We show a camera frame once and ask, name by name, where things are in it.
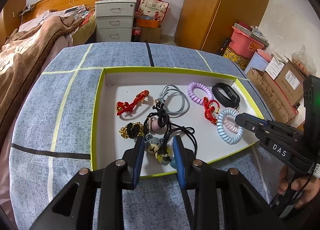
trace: red string bracelet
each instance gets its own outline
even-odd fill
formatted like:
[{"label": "red string bracelet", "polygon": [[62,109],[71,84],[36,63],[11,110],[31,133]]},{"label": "red string bracelet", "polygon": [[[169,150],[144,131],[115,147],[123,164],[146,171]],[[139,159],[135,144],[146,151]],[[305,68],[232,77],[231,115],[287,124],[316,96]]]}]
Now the red string bracelet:
[{"label": "red string bracelet", "polygon": [[216,100],[211,100],[209,101],[208,97],[204,97],[203,98],[203,106],[205,109],[204,112],[204,117],[209,120],[212,124],[217,125],[217,118],[212,116],[212,113],[215,111],[215,107],[211,106],[212,103],[216,103],[217,104],[217,112],[219,112],[220,109],[220,104],[216,101]]},{"label": "red string bracelet", "polygon": [[129,104],[128,102],[117,102],[116,104],[117,116],[120,116],[124,112],[132,112],[135,106],[138,104],[138,102],[142,101],[148,95],[149,95],[149,91],[144,90],[135,97],[135,99],[131,104]]}]

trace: purple coil hair tie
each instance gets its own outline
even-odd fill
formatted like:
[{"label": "purple coil hair tie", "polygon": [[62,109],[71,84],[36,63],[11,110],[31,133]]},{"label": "purple coil hair tie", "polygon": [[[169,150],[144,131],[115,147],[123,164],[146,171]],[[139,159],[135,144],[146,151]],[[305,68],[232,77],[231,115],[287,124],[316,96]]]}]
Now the purple coil hair tie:
[{"label": "purple coil hair tie", "polygon": [[191,83],[188,86],[188,95],[195,103],[203,105],[203,99],[197,97],[193,92],[195,88],[205,91],[205,93],[208,95],[209,101],[213,100],[213,93],[208,87],[200,83]]}]

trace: light blue coil hair tie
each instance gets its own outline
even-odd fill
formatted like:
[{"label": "light blue coil hair tie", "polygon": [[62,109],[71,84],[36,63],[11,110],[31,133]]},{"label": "light blue coil hair tie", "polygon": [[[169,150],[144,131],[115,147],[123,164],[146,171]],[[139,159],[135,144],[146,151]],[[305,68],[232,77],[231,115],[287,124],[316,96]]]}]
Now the light blue coil hair tie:
[{"label": "light blue coil hair tie", "polygon": [[[170,111],[168,109],[168,107],[165,105],[165,99],[164,98],[167,96],[167,94],[170,91],[174,91],[175,93],[177,93],[177,94],[179,94],[181,96],[182,105],[181,105],[180,109],[177,110],[177,111]],[[164,104],[163,109],[165,110],[165,112],[169,116],[181,116],[181,115],[185,114],[190,108],[190,103],[189,103],[188,97],[177,86],[175,86],[173,84],[168,84],[162,90],[162,92],[160,93],[160,96],[158,98],[158,101],[161,102],[162,104]]]},{"label": "light blue coil hair tie", "polygon": [[236,109],[233,109],[231,107],[225,108],[219,113],[218,119],[217,119],[217,130],[220,135],[220,137],[228,144],[233,145],[240,141],[242,134],[243,134],[243,128],[239,127],[238,131],[236,133],[236,136],[231,137],[226,133],[226,131],[223,128],[223,120],[227,115],[231,115],[234,118],[238,115],[238,111]]}]

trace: drawer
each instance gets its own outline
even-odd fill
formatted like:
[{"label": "drawer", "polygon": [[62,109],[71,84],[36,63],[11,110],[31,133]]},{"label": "drawer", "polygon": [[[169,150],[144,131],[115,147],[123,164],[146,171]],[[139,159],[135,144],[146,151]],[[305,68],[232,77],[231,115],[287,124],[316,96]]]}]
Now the drawer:
[{"label": "drawer", "polygon": [[103,3],[96,4],[96,17],[133,16],[135,3]]},{"label": "drawer", "polygon": [[133,16],[96,17],[96,28],[132,28]]},{"label": "drawer", "polygon": [[132,28],[96,29],[97,42],[131,42]]}]

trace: blue bucket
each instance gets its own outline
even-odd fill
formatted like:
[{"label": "blue bucket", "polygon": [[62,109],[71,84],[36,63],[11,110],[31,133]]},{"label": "blue bucket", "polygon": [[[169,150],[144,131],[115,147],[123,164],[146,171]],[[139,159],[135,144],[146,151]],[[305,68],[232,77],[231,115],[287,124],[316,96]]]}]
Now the blue bucket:
[{"label": "blue bucket", "polygon": [[251,67],[258,69],[260,71],[264,71],[268,66],[268,64],[269,62],[264,60],[257,52],[255,52],[247,68],[244,70],[244,73],[245,74],[248,73]]}]

